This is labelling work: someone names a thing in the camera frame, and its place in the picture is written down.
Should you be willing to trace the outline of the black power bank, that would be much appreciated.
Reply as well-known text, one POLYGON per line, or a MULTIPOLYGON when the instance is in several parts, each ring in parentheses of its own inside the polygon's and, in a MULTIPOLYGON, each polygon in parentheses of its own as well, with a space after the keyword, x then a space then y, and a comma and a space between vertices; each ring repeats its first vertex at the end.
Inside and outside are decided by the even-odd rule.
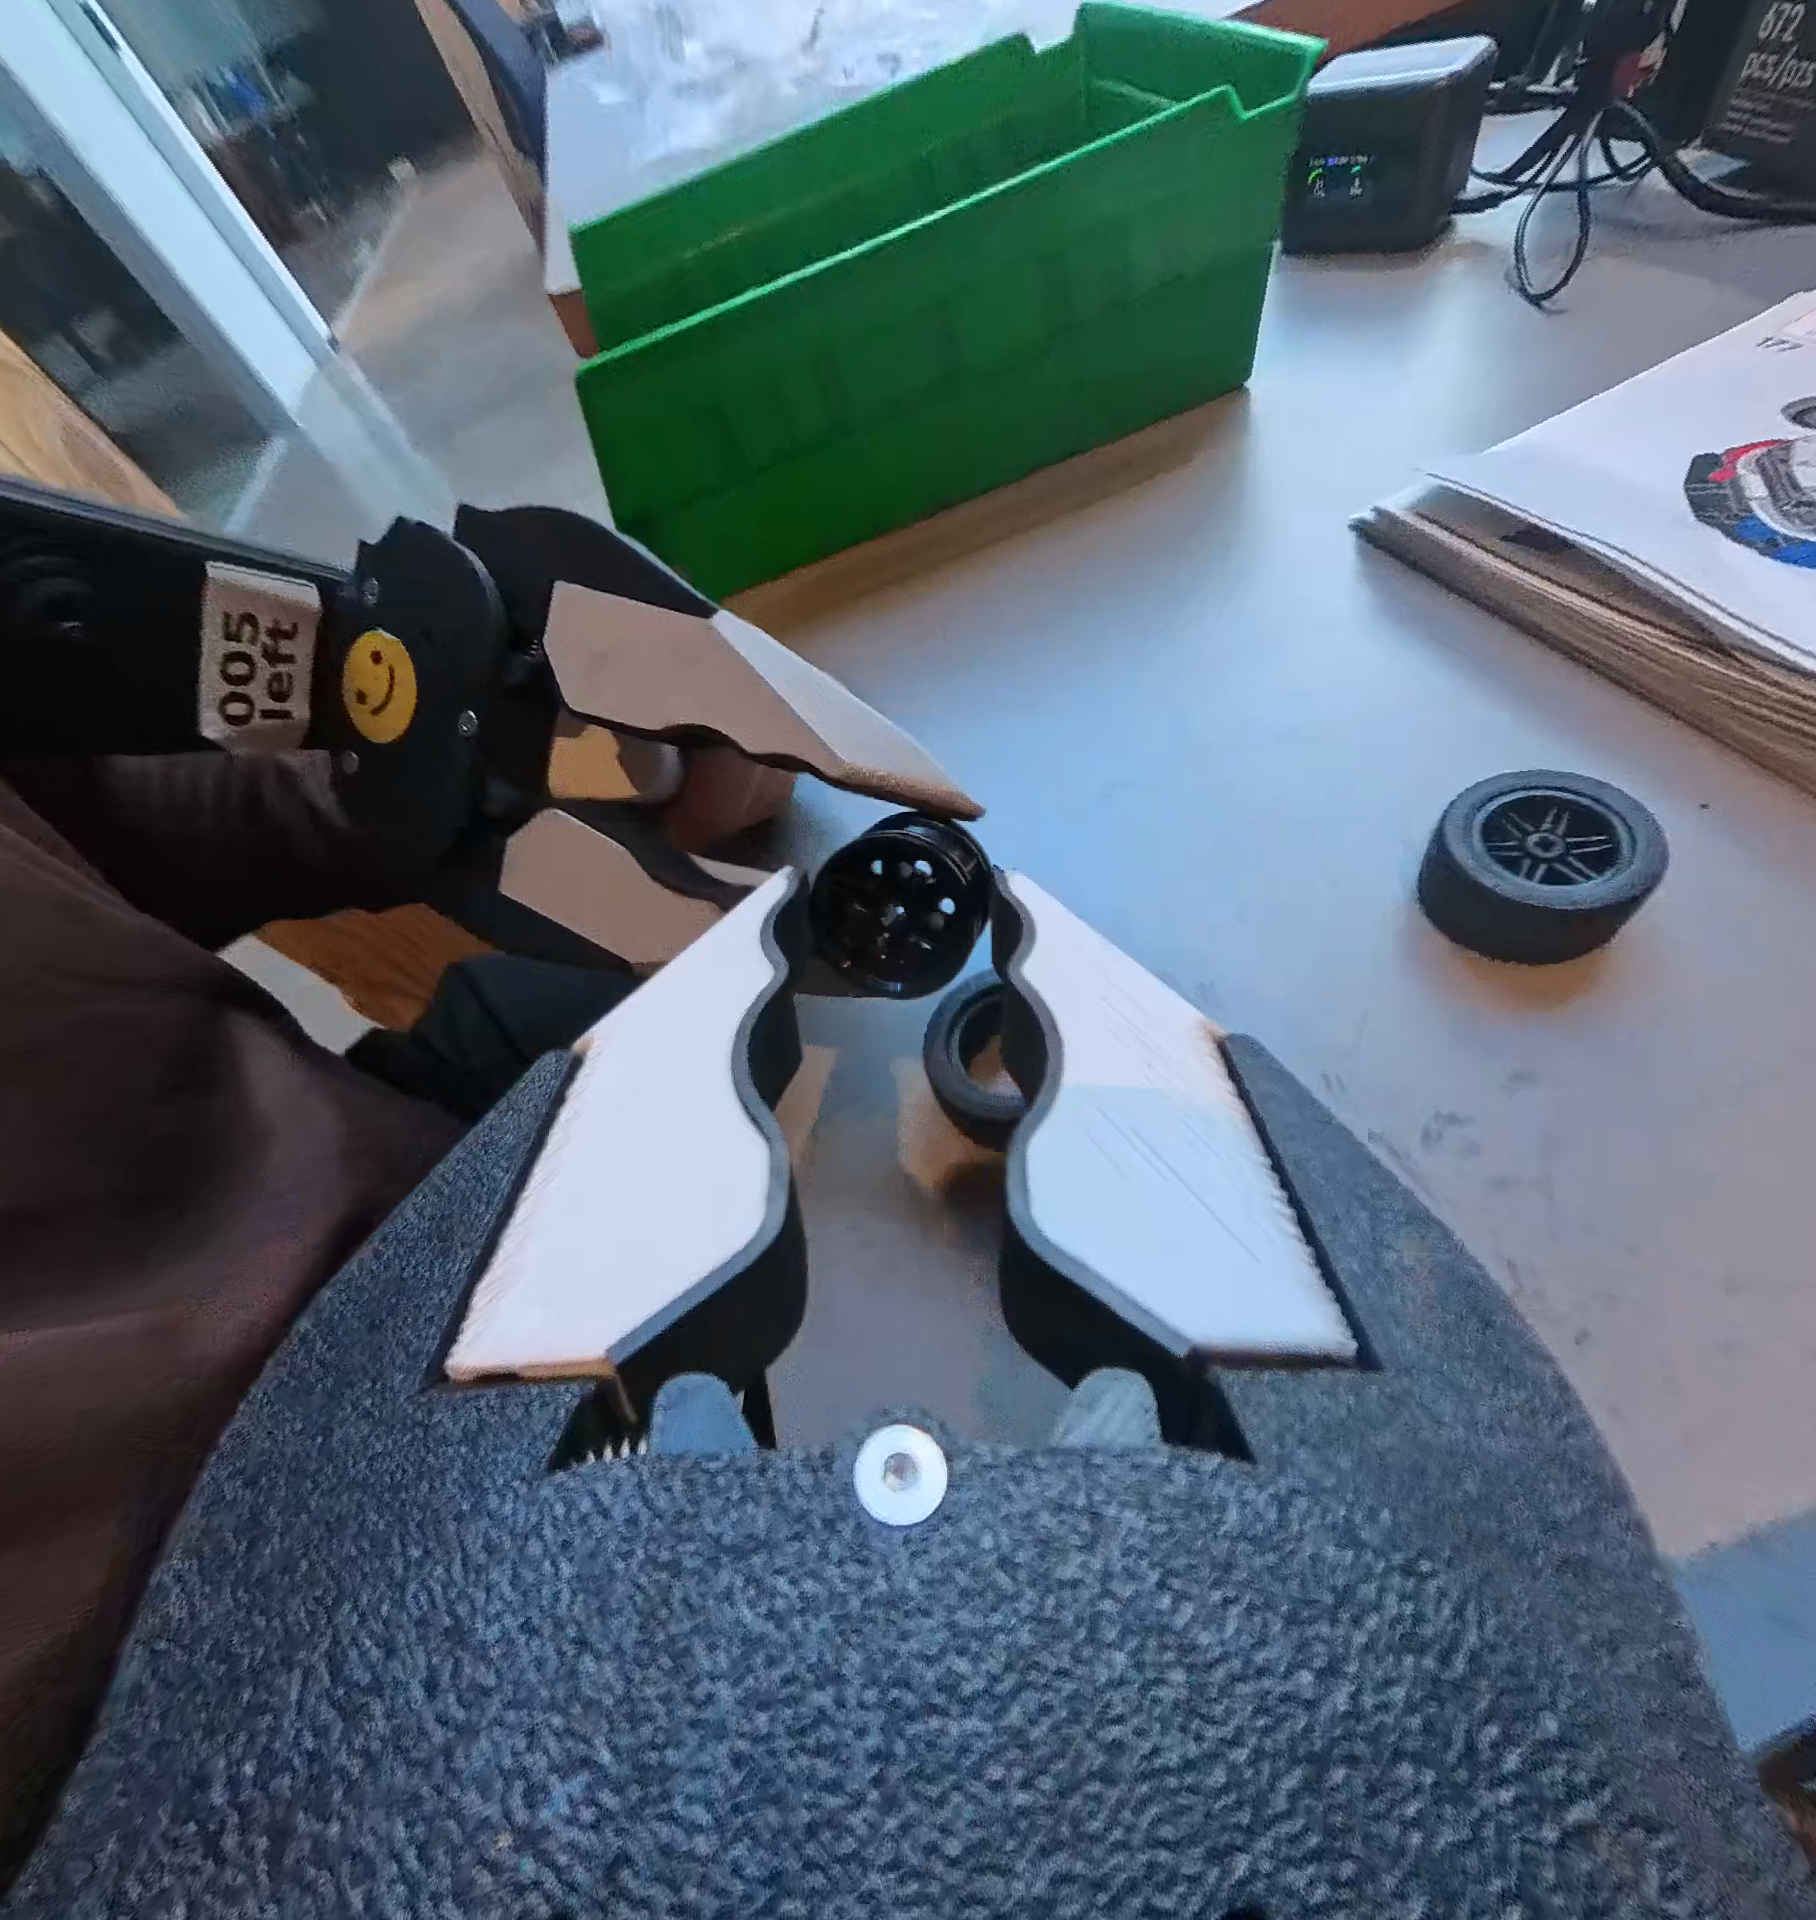
POLYGON ((1452 224, 1498 63, 1492 36, 1352 53, 1308 86, 1281 251, 1418 254, 1452 224))

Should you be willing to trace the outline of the glass partition with white frame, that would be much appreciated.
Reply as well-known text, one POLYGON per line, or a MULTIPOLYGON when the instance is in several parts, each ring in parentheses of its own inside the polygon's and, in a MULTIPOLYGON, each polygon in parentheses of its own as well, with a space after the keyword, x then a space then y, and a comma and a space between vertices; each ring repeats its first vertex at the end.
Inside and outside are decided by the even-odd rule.
POLYGON ((0 3, 0 329, 184 520, 577 502, 567 349, 422 5, 0 3))

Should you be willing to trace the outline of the black rubber tire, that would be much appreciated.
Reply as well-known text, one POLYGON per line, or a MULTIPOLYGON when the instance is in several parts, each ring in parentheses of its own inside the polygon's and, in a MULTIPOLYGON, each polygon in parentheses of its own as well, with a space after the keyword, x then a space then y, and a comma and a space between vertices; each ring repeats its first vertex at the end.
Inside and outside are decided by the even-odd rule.
POLYGON ((1638 800, 1607 780, 1524 770, 1477 780, 1443 808, 1422 852, 1415 894, 1427 922, 1471 955, 1503 964, 1554 966, 1608 945, 1652 898, 1666 871, 1662 829, 1638 800), (1615 804, 1633 829, 1632 866, 1608 881, 1564 892, 1518 886, 1487 871, 1467 840, 1473 804, 1501 786, 1538 782, 1566 782, 1577 793, 1615 804))
POLYGON ((1039 1021, 997 974, 969 974, 927 1021, 920 1064, 947 1124, 1006 1154, 1043 1082, 1039 1021))

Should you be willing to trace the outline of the person's left hand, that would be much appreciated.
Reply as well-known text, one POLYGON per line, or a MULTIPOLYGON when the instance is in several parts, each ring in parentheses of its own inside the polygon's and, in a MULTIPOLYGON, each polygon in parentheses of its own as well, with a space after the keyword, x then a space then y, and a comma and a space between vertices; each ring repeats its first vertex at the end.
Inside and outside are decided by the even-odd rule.
POLYGON ((797 777, 716 742, 681 748, 679 786, 659 809, 659 833, 684 854, 708 854, 775 823, 797 777))

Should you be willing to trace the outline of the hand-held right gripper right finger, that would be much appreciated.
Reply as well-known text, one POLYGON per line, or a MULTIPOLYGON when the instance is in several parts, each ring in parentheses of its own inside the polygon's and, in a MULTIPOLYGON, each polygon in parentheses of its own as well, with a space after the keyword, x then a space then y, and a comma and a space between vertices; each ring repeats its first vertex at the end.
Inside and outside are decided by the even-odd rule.
POLYGON ((1177 1369, 1357 1366, 1225 1029, 1036 878, 1000 868, 993 894, 1016 1248, 1177 1369))

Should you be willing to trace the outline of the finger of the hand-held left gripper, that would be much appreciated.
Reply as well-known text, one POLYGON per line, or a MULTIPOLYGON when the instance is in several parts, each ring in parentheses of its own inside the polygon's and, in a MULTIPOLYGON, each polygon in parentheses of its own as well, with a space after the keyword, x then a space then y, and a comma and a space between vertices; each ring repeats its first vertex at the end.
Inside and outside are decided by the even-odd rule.
POLYGON ((722 745, 951 823, 985 817, 910 732, 726 609, 699 618, 561 582, 541 648, 561 705, 585 725, 676 748, 722 745))
POLYGON ((767 878, 673 847, 629 805, 550 805, 507 834, 499 896, 628 969, 660 969, 767 878))

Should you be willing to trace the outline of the clear plastic bags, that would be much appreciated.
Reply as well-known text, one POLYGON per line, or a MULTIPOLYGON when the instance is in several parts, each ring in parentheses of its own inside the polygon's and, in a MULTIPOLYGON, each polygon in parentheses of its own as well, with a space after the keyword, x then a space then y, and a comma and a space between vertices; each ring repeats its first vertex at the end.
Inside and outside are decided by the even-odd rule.
POLYGON ((637 164, 729 158, 1014 36, 1066 36, 1069 3, 558 5, 592 44, 552 66, 615 116, 637 164))

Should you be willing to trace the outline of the wooden bench top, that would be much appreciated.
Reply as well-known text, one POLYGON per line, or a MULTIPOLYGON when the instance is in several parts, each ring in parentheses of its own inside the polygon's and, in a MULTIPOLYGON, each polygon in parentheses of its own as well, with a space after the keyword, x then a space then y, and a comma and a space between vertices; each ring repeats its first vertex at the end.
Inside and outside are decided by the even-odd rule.
POLYGON ((0 329, 0 476, 177 517, 170 497, 0 329))

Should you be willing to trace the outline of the plywood base board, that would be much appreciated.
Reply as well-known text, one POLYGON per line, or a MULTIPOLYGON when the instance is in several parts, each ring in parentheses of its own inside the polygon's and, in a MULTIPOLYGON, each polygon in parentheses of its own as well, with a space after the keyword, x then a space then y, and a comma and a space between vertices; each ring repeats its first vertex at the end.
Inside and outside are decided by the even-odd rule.
POLYGON ((1260 428, 1238 391, 976 500, 728 598, 791 635, 883 594, 925 594, 966 569, 1020 582, 1056 568, 1143 568, 1238 508, 1260 428))

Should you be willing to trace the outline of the person's left forearm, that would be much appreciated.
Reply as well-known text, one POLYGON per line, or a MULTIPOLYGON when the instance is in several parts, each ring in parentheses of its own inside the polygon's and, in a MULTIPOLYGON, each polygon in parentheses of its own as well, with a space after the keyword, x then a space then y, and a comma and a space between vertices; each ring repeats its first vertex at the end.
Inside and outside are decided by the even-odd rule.
POLYGON ((0 764, 0 958, 425 905, 395 833, 354 826, 321 754, 28 756, 0 764))

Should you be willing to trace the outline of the toy car instruction booklet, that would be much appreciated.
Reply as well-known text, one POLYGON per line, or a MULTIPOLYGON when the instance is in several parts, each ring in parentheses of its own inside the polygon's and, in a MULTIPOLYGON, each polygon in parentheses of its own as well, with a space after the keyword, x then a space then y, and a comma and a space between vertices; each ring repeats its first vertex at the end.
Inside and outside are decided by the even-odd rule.
POLYGON ((1816 289, 1352 529, 1816 800, 1816 289))

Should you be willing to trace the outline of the person's brown garment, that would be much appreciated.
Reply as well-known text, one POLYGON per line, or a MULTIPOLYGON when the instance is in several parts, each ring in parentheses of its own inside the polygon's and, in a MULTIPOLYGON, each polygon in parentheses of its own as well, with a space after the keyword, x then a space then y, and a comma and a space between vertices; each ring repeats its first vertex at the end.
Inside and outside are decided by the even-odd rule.
POLYGON ((487 956, 345 1059, 223 947, 0 958, 0 1896, 290 1323, 463 1127, 628 992, 487 956))

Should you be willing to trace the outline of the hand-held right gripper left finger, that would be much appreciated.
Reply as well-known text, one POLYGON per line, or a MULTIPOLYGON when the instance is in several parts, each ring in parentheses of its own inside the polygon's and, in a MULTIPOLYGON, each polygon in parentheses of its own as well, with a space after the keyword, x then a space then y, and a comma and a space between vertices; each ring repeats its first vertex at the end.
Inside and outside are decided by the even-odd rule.
POLYGON ((804 1064, 806 947, 806 877, 783 868, 569 1049, 446 1347, 450 1386, 650 1404, 700 1372, 766 1398, 806 1307, 775 1114, 804 1064))

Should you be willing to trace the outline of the black toy car box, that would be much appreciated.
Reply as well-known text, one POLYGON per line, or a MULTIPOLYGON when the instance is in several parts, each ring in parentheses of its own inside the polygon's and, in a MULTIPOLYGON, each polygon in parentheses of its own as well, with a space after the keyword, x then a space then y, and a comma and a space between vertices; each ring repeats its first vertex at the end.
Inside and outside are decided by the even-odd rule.
POLYGON ((1816 3, 1680 5, 1639 108, 1672 142, 1816 205, 1816 3))

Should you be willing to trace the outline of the green plastic bin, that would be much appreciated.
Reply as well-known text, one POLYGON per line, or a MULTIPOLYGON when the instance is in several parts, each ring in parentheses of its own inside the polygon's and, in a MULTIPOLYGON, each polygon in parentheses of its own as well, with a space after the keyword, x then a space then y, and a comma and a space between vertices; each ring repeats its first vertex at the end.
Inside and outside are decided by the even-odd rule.
POLYGON ((726 598, 1243 390, 1322 54, 1083 5, 570 229, 615 528, 726 598))

